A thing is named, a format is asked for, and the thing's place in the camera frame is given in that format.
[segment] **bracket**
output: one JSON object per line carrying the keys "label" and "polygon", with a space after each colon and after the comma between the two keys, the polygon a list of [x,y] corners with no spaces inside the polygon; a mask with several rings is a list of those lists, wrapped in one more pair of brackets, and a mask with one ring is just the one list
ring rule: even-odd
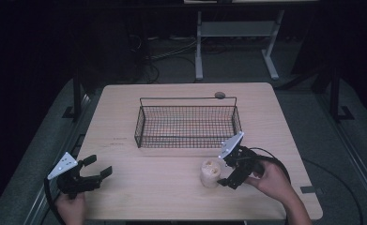
{"label": "bracket", "polygon": [[74,107],[67,107],[62,118],[72,118],[72,122],[77,122],[81,115],[81,85],[78,73],[72,79],[72,87],[74,91]]}
{"label": "bracket", "polygon": [[54,169],[49,173],[48,180],[52,180],[56,176],[76,167],[78,162],[68,152],[60,159]]}
{"label": "bracket", "polygon": [[347,108],[347,106],[341,106],[341,109],[344,112],[344,114],[336,114],[336,115],[334,115],[334,119],[336,121],[341,121],[341,120],[354,120],[355,119],[355,117],[349,111],[349,108]]}
{"label": "bracket", "polygon": [[227,157],[237,145],[242,141],[242,137],[244,137],[244,132],[240,131],[235,136],[231,137],[225,142],[222,142],[222,153],[219,155],[219,158]]}

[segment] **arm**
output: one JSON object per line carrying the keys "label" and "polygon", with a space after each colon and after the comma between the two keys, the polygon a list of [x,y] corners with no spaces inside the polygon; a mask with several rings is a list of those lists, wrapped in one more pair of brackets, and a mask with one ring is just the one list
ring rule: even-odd
{"label": "arm", "polygon": [[290,225],[312,224],[302,200],[289,184],[280,167],[268,161],[260,161],[260,163],[265,168],[264,174],[260,177],[255,173],[254,175],[260,178],[248,177],[245,183],[282,203]]}
{"label": "arm", "polygon": [[55,205],[66,225],[84,225],[86,209],[84,193],[79,193],[73,200],[67,194],[60,194]]}

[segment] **black wire basket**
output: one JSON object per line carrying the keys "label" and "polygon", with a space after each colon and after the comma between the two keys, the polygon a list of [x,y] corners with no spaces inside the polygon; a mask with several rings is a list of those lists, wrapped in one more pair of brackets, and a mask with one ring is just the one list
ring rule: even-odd
{"label": "black wire basket", "polygon": [[220,148],[241,131],[236,104],[236,97],[142,97],[135,141],[147,148]]}

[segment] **table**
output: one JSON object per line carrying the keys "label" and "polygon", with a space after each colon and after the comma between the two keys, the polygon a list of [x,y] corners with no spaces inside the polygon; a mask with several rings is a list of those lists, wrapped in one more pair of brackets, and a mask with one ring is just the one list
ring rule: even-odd
{"label": "table", "polygon": [[[204,160],[217,159],[219,148],[138,148],[134,132],[139,98],[213,97],[224,92],[237,97],[242,130],[241,145],[262,147],[289,171],[292,186],[311,219],[322,217],[279,102],[268,83],[190,83],[110,85],[102,92],[78,159],[96,154],[98,161],[82,175],[98,174],[108,166],[114,173],[100,189],[86,193],[88,219],[121,220],[244,220],[284,219],[282,205],[256,188],[241,185],[204,187],[200,168]],[[231,168],[222,166],[222,177]]]}

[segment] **small round object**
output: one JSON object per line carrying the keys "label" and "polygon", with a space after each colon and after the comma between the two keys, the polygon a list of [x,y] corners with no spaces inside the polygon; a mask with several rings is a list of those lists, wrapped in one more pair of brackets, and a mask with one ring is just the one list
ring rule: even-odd
{"label": "small round object", "polygon": [[226,94],[224,94],[223,92],[217,92],[217,93],[215,93],[215,98],[224,99],[224,98],[226,98]]}

